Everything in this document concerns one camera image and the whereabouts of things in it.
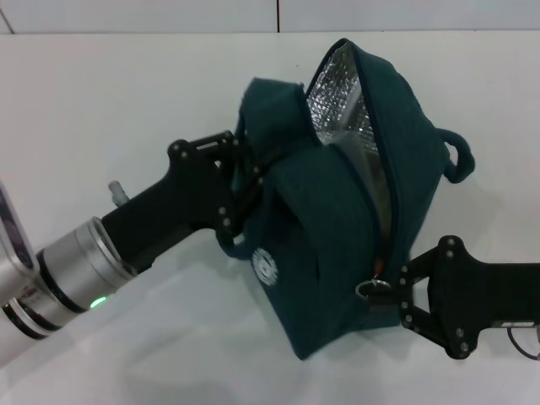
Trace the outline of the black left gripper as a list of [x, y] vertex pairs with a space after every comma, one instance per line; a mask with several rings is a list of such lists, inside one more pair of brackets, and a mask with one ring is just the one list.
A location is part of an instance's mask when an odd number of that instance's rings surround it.
[[251, 146], [231, 131], [177, 140], [167, 150], [169, 168], [150, 188], [108, 213], [101, 222], [120, 258], [137, 270], [192, 233], [217, 231], [233, 240], [261, 204], [268, 166], [255, 166], [234, 177], [234, 162], [253, 156]]

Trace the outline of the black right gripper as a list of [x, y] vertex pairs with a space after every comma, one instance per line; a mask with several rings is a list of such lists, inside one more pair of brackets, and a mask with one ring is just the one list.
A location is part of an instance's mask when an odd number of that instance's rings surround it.
[[[404, 248], [378, 253], [373, 268], [370, 309], [398, 316], [404, 328], [453, 359], [468, 357], [485, 329], [539, 324], [539, 265], [481, 262], [457, 236], [416, 257]], [[413, 286], [428, 277], [435, 316], [408, 302]]]

